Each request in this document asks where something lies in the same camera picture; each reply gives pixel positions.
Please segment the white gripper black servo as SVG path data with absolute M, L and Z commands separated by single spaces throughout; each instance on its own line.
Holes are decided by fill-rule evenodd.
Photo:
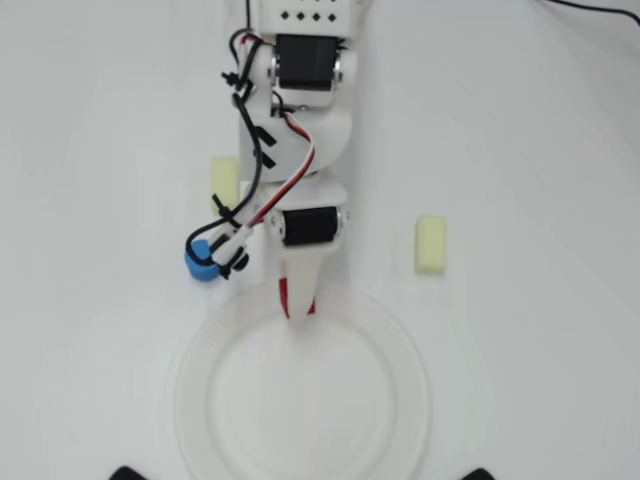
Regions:
M 292 324 L 315 312 L 322 267 L 336 253 L 330 244 L 347 221 L 348 193 L 331 172 L 304 176 L 263 217 L 267 245 L 279 250 L 279 293 Z

